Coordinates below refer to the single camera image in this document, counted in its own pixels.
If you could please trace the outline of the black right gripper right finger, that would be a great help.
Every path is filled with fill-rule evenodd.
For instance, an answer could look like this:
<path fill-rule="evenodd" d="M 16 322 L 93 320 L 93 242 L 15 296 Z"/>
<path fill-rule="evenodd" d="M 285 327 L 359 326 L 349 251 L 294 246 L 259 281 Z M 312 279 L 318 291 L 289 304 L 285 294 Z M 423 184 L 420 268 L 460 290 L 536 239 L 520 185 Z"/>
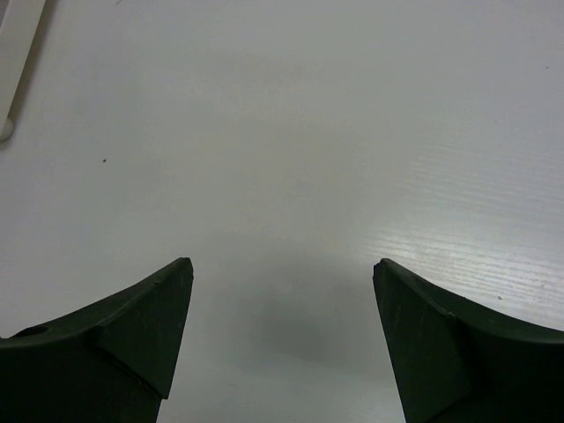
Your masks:
<path fill-rule="evenodd" d="M 436 286 L 390 259 L 373 285 L 408 422 L 561 422 L 563 334 Z"/>

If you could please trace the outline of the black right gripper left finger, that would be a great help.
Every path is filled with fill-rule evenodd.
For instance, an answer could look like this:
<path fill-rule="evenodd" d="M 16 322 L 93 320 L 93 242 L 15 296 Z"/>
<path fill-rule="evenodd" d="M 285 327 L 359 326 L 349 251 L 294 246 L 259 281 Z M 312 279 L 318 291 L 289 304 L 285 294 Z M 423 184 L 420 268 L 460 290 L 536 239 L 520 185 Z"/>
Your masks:
<path fill-rule="evenodd" d="M 1 341 L 3 422 L 154 422 L 168 399 L 194 281 L 181 257 Z"/>

